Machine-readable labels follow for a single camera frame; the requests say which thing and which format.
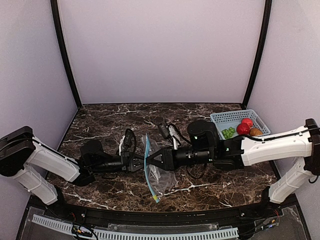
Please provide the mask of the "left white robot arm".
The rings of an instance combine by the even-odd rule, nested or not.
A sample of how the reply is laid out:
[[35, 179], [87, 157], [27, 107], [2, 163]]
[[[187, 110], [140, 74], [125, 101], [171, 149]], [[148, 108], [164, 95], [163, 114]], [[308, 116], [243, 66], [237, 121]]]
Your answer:
[[57, 206], [65, 203], [62, 191], [47, 182], [35, 166], [84, 187], [96, 180], [95, 174], [143, 169], [144, 158], [136, 154], [136, 148], [136, 136], [127, 129], [116, 154], [106, 153], [99, 140], [91, 139], [80, 147], [80, 158], [74, 159], [47, 146], [35, 137], [31, 127], [24, 126], [0, 139], [0, 174], [18, 181], [45, 205]]

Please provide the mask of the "green grapes bunch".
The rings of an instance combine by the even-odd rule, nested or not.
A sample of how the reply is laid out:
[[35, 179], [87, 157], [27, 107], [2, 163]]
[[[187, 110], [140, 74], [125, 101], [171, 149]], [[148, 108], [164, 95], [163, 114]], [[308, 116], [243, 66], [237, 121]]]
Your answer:
[[233, 127], [229, 127], [229, 128], [223, 129], [221, 132], [223, 137], [227, 140], [234, 136], [234, 134], [236, 133], [236, 130]]

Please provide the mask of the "clear zip top bag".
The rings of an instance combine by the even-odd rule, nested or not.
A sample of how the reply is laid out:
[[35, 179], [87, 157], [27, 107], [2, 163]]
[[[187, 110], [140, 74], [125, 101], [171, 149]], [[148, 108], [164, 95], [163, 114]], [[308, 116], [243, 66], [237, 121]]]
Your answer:
[[160, 148], [155, 140], [149, 138], [147, 133], [141, 140], [144, 145], [144, 176], [153, 200], [159, 203], [166, 192], [177, 186], [178, 181], [173, 171], [163, 170], [151, 163], [147, 163], [147, 157], [150, 157]]

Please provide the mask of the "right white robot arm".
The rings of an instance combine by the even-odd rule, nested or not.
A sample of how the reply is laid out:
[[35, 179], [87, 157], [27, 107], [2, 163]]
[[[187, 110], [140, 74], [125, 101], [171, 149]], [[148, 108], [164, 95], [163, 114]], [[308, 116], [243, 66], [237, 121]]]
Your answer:
[[222, 140], [213, 122], [196, 120], [187, 126], [190, 146], [161, 148], [149, 154], [145, 144], [145, 165], [165, 171], [183, 166], [213, 164], [219, 170], [243, 169], [262, 162], [295, 158], [293, 167], [276, 183], [266, 187], [261, 201], [281, 204], [305, 182], [320, 175], [320, 128], [312, 118], [294, 130], [270, 136], [237, 135]]

